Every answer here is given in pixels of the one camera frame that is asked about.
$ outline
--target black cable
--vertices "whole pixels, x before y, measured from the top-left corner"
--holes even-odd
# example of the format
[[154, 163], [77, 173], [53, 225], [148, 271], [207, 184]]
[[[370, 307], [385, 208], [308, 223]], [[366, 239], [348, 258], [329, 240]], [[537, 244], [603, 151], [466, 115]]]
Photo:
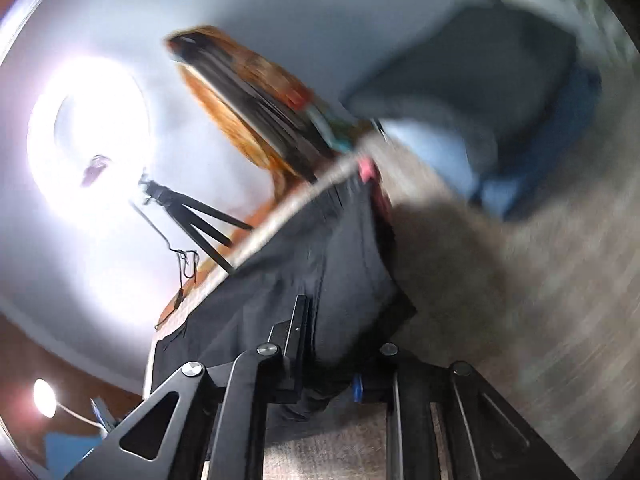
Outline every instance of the black cable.
[[[174, 308], [172, 309], [172, 311], [169, 312], [166, 316], [164, 316], [158, 322], [158, 324], [154, 326], [154, 328], [158, 330], [158, 327], [162, 325], [162, 323], [164, 323], [171, 314], [173, 314], [176, 310], [178, 310], [178, 307], [180, 306], [180, 304], [182, 303], [182, 300], [184, 299], [184, 282], [182, 281], [182, 279], [186, 278], [187, 280], [190, 280], [191, 278], [193, 278], [194, 283], [196, 282], [197, 273], [198, 273], [198, 262], [200, 261], [200, 255], [198, 254], [198, 251], [191, 251], [191, 250], [183, 251], [182, 249], [174, 249], [173, 247], [171, 247], [171, 242], [169, 241], [169, 239], [166, 236], [164, 236], [164, 233], [160, 229], [158, 229], [158, 227], [156, 227], [156, 225], [151, 221], [151, 219], [147, 215], [144, 214], [142, 209], [140, 209], [131, 200], [129, 200], [129, 204], [133, 209], [135, 209], [135, 211], [140, 216], [142, 216], [144, 221], [147, 224], [149, 224], [156, 233], [160, 235], [162, 240], [164, 240], [164, 243], [166, 244], [167, 249], [169, 249], [172, 253], [175, 253], [176, 257], [178, 258], [178, 274], [180, 277], [180, 289], [178, 290], [178, 295], [175, 298]], [[191, 274], [187, 273], [187, 269], [189, 268], [189, 255], [191, 255], [191, 261], [193, 264], [193, 272]]]

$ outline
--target small lamp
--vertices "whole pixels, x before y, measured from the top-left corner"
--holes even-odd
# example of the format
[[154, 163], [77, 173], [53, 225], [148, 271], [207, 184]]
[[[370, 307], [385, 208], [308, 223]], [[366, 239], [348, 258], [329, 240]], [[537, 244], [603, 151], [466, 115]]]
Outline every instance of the small lamp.
[[104, 427], [95, 422], [94, 420], [89, 420], [88, 418], [84, 418], [82, 415], [78, 415], [76, 412], [73, 412], [66, 406], [63, 406], [56, 400], [56, 394], [53, 391], [53, 388], [49, 386], [49, 383], [43, 379], [36, 380], [33, 385], [33, 401], [36, 404], [37, 409], [40, 413], [42, 413], [46, 417], [53, 417], [56, 414], [56, 407], [59, 406], [64, 411], [66, 411], [69, 415], [74, 416], [78, 420], [82, 420], [87, 424], [91, 424], [96, 428], [100, 428], [104, 430]]

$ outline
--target carpet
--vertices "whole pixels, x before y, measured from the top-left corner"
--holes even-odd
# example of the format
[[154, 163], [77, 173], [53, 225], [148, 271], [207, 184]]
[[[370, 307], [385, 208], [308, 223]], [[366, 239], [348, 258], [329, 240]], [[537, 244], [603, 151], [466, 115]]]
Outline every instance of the carpet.
[[[582, 480], [604, 479], [640, 428], [640, 86], [603, 74], [594, 125], [524, 219], [468, 208], [378, 136], [393, 204], [394, 274], [418, 309], [394, 338], [421, 359], [471, 362]], [[383, 479], [381, 406], [336, 399], [268, 435], [266, 479]]]

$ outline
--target black garment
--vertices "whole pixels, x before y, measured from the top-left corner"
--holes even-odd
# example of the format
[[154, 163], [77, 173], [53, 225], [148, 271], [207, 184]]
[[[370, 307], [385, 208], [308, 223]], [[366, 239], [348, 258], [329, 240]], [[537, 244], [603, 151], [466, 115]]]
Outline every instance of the black garment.
[[400, 324], [415, 313], [386, 268], [391, 227], [358, 175], [306, 204], [257, 253], [158, 342], [152, 388], [188, 361], [215, 366], [265, 342], [289, 320], [296, 296], [310, 298], [312, 330], [305, 406], [323, 408]]
[[415, 119], [462, 137], [476, 173], [527, 145], [576, 57], [569, 32], [528, 10], [460, 9], [342, 100], [360, 118]]

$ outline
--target white wall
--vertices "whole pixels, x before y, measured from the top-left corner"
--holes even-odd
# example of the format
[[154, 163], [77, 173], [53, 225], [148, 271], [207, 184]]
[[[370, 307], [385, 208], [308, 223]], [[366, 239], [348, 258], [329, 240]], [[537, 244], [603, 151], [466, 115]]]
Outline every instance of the white wall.
[[[161, 40], [217, 25], [333, 104], [459, 0], [45, 0], [0, 67], [0, 308], [52, 351], [108, 381], [142, 386], [153, 325], [177, 290], [176, 263], [133, 213], [107, 232], [55, 216], [29, 174], [26, 125], [47, 77], [80, 54], [127, 66], [147, 100], [161, 183], [236, 216], [270, 178], [226, 142], [183, 87]], [[155, 211], [172, 242], [190, 247]]]

